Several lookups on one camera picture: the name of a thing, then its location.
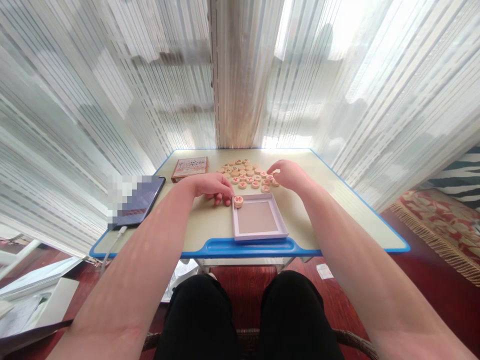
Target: charging cable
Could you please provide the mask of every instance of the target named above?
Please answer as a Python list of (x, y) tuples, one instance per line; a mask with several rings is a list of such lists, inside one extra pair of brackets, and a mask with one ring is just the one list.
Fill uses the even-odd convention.
[(103, 275), (104, 272), (105, 272), (105, 265), (107, 264), (107, 261), (109, 260), (110, 253), (112, 252), (112, 250), (114, 249), (114, 246), (117, 244), (117, 242), (120, 240), (120, 238), (122, 237), (122, 235), (123, 235), (126, 231), (127, 231), (127, 227), (126, 227), (126, 226), (122, 226), (122, 227), (120, 228), (120, 231), (119, 231), (118, 234), (116, 235), (115, 241), (114, 241), (113, 244), (111, 245), (110, 250), (108, 250), (108, 252), (106, 253), (105, 257), (103, 258), (103, 262), (101, 263), (100, 277), (102, 277), (102, 275)]

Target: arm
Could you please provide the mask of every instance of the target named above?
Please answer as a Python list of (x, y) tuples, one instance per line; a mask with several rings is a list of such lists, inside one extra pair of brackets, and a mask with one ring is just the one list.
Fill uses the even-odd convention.
[(372, 237), (302, 168), (268, 173), (303, 201), (331, 272), (384, 359), (475, 359)]
[(109, 266), (49, 359), (138, 359), (152, 319), (179, 261), (195, 197), (223, 197), (232, 185), (220, 174), (189, 176), (153, 209)]

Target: rug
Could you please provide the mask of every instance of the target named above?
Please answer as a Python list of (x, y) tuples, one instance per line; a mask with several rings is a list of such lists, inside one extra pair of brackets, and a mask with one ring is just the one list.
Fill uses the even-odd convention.
[(437, 189), (411, 190), (390, 209), (460, 274), (480, 287), (480, 213)]

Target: wicker chair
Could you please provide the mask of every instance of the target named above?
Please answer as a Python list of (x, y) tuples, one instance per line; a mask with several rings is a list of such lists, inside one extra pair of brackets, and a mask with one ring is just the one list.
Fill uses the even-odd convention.
[[(336, 336), (336, 341), (339, 344), (346, 345), (348, 347), (360, 350), (366, 356), (372, 360), (379, 360), (379, 356), (375, 351), (373, 345), (365, 339), (355, 335), (354, 333), (346, 330), (333, 329)], [(257, 345), (259, 341), (260, 330), (257, 328), (252, 329), (238, 329), (238, 341), (241, 347), (242, 360), (250, 360), (257, 358)], [(160, 333), (149, 333), (143, 344), (143, 350), (150, 350), (157, 347), (159, 343)]]

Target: small cardboard box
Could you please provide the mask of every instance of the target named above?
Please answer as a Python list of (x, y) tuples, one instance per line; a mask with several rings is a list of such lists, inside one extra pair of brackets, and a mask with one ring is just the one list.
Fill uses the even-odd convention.
[(178, 159), (175, 165), (175, 170), (171, 175), (172, 183), (178, 183), (183, 178), (190, 175), (206, 174), (209, 172), (209, 158), (191, 157), (187, 159)]
[(285, 227), (273, 194), (243, 195), (241, 208), (232, 206), (236, 241), (286, 238)]

